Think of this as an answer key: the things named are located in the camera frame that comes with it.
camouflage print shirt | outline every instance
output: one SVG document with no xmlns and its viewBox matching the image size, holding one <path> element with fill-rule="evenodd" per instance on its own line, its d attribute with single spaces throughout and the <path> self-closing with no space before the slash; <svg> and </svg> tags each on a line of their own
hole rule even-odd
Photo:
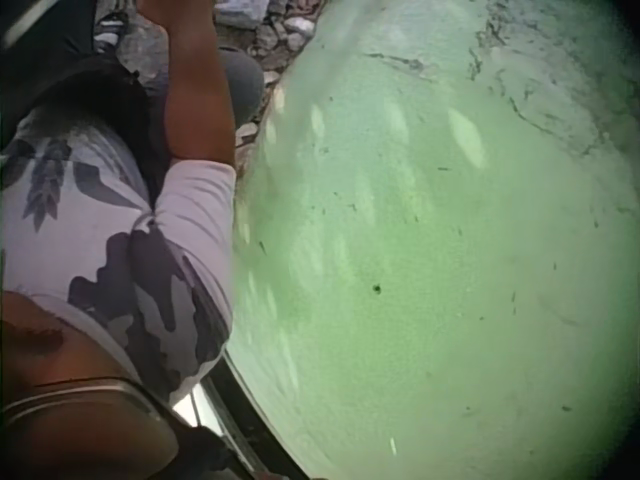
<svg viewBox="0 0 640 480">
<path fill-rule="evenodd" d="M 183 161 L 153 210 L 106 125 L 39 108 L 1 156 L 3 288 L 86 333 L 175 403 L 231 326 L 235 172 Z"/>
</svg>

green surface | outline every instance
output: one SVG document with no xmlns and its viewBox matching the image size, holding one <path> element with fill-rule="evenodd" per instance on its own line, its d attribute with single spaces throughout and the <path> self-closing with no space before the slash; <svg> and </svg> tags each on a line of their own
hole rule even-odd
<svg viewBox="0 0 640 480">
<path fill-rule="evenodd" d="M 277 92 L 229 349 L 310 475 L 582 479 L 627 426 L 638 62 L 560 3 L 334 0 Z"/>
</svg>

man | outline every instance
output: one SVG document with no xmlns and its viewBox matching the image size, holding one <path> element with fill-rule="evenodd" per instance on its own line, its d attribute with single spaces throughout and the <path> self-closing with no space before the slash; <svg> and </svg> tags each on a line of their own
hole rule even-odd
<svg viewBox="0 0 640 480">
<path fill-rule="evenodd" d="M 1 1 L 5 32 L 32 18 Z M 145 95 L 96 56 L 96 0 L 44 3 L 0 56 L 0 476 L 200 478 L 220 443 L 166 405 L 229 337 L 235 129 L 262 72 L 218 50 L 211 0 L 139 0 L 169 37 Z"/>
</svg>

dark pants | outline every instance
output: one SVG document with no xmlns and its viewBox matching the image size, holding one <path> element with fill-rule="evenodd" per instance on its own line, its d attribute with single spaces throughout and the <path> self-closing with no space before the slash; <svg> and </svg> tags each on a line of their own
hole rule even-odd
<svg viewBox="0 0 640 480">
<path fill-rule="evenodd" d="M 34 0 L 0 0 L 0 32 L 13 24 Z M 0 118 L 9 122 L 3 129 L 11 131 L 25 112 L 23 98 L 43 80 L 94 56 L 93 28 L 97 0 L 59 0 L 8 51 L 0 56 Z M 236 126 L 246 123 L 260 106 L 264 79 L 260 66 L 248 55 L 235 49 L 221 48 Z M 148 135 L 158 166 L 168 165 L 169 152 L 164 135 L 164 105 L 168 88 L 168 68 L 145 85 L 149 97 Z"/>
</svg>

